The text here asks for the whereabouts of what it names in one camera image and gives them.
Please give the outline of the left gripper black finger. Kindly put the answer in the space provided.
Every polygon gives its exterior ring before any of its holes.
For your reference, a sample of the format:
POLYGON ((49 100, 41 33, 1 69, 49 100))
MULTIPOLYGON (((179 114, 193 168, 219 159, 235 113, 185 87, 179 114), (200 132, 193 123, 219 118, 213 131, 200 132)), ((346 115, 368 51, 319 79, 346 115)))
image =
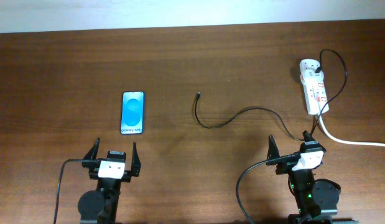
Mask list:
POLYGON ((137 144, 133 142, 132 161, 131 161, 131 175, 138 177, 141 170, 141 162, 137 153, 137 144))
POLYGON ((94 169, 98 165, 96 156, 98 153, 100 145, 100 138, 97 138, 92 148, 85 154, 83 157, 83 162, 81 163, 83 168, 94 169))

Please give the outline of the blue screen Galaxy smartphone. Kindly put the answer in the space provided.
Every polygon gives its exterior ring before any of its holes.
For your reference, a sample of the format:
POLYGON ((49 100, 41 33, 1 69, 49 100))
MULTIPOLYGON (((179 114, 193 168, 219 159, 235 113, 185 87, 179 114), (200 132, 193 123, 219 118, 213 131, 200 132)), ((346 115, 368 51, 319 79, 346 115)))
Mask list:
POLYGON ((123 93, 120 133, 123 135, 142 134, 144 130, 143 91, 123 93))

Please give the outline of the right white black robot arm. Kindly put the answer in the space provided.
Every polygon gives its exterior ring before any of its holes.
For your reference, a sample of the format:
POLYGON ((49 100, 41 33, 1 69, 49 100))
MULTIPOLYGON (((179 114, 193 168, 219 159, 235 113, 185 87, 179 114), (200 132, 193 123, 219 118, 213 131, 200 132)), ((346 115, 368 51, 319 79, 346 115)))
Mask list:
POLYGON ((281 156, 270 135, 266 165, 275 165, 277 175, 288 175, 289 190, 299 210, 288 216, 289 223, 332 223, 341 187, 328 179, 314 178, 313 170, 322 165, 327 150, 308 131, 303 136, 299 151, 281 156))

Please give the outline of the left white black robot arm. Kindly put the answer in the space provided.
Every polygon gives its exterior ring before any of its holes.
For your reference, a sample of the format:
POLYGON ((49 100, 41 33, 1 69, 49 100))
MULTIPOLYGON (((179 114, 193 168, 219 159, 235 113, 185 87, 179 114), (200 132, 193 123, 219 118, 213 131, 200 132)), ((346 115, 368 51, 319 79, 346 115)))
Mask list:
POLYGON ((105 158, 98 158, 99 145, 100 139, 97 139, 83 157, 82 167, 88 169, 90 179, 96 180, 97 185, 78 201, 81 223, 115 223, 121 184, 139 176, 141 170, 136 143, 132 145, 129 170, 126 170, 125 152, 108 151, 105 158))

